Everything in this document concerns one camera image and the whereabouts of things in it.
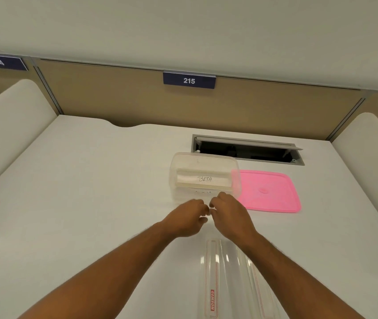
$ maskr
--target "person's right arm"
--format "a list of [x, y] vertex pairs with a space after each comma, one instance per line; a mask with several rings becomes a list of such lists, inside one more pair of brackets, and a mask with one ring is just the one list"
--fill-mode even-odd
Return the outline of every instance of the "person's right arm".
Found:
[[233, 196], [221, 192], [210, 207], [216, 228], [256, 265], [291, 319], [364, 319], [261, 236]]

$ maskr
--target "cubicle wall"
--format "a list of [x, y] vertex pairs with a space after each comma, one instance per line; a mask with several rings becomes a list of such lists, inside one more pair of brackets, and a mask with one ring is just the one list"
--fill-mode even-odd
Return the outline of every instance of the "cubicle wall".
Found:
[[153, 123], [333, 140], [358, 114], [378, 117], [378, 92], [226, 76], [217, 77], [215, 89], [190, 88], [164, 85], [160, 70], [23, 59], [29, 71], [0, 69], [0, 93], [30, 79], [56, 112], [54, 101], [64, 114], [119, 126]]

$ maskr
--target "pink lid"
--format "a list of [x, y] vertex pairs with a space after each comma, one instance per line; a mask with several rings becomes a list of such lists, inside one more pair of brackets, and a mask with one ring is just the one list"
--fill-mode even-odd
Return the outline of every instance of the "pink lid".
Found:
[[291, 178], [283, 173], [241, 170], [242, 193], [238, 200], [246, 209], [297, 213], [300, 200]]

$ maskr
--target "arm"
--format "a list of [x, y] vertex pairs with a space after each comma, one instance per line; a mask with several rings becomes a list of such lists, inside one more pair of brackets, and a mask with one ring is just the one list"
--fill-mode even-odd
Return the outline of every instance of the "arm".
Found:
[[210, 202], [217, 229], [256, 265], [291, 319], [363, 319], [303, 268], [282, 254], [254, 228], [245, 207], [219, 193]]
[[142, 276], [176, 237], [198, 233], [208, 213], [190, 200], [159, 223], [133, 237], [50, 292], [20, 319], [113, 319]]

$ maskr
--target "desk surface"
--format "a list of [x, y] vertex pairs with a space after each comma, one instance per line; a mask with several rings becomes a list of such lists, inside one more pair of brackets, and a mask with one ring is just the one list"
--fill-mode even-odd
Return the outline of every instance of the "desk surface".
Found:
[[[59, 116], [0, 176], [0, 318], [13, 318], [173, 208], [168, 170], [192, 134], [295, 143], [305, 166], [239, 160], [286, 173], [298, 214], [250, 211], [282, 252], [367, 318], [378, 318], [378, 213], [330, 142]], [[197, 317], [200, 235], [177, 239], [120, 318]]]

